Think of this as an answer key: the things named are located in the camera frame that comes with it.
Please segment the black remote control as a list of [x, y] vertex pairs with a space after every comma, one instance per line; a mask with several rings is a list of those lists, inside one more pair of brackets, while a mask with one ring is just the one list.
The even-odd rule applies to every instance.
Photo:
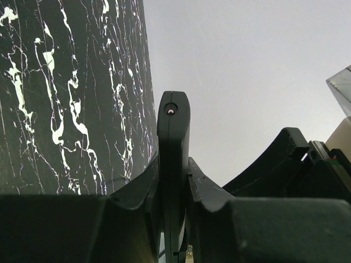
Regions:
[[162, 95], [157, 136], [166, 262], [184, 262], [190, 137], [190, 104], [184, 92], [166, 91]]

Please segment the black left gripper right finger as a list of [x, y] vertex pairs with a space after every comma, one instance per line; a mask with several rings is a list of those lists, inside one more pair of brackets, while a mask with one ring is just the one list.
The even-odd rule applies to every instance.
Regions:
[[350, 205], [337, 199], [234, 197], [189, 159], [196, 262], [350, 262]]

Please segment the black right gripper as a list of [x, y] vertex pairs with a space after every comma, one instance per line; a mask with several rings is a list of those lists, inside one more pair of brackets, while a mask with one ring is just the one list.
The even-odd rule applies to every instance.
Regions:
[[350, 161], [339, 148], [319, 158], [298, 128], [283, 128], [269, 147], [223, 186], [233, 196], [330, 198], [350, 202]]

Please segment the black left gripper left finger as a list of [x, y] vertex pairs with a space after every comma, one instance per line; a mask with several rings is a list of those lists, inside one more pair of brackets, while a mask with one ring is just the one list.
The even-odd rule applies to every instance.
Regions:
[[1, 262], [156, 262], [158, 159], [105, 195], [2, 195]]

